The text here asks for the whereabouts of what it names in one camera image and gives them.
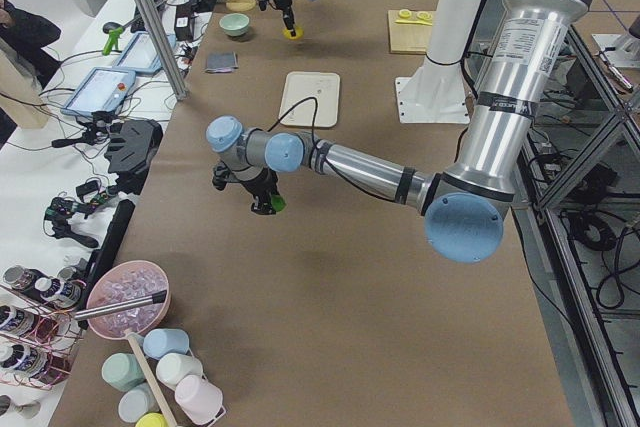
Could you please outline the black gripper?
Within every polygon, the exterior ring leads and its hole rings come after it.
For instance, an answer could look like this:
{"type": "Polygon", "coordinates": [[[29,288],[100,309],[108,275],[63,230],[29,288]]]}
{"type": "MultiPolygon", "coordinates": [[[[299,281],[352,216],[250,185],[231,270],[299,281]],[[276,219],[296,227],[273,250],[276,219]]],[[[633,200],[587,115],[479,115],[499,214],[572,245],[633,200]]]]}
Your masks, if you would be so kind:
{"type": "Polygon", "coordinates": [[[271,3],[274,9],[282,11],[284,28],[293,29],[296,24],[294,13],[291,9],[292,0],[271,0],[271,3]]]}
{"type": "Polygon", "coordinates": [[[254,197],[251,212],[257,215],[272,215],[271,198],[279,194],[278,177],[272,169],[261,169],[256,177],[242,182],[244,188],[254,197]]]}

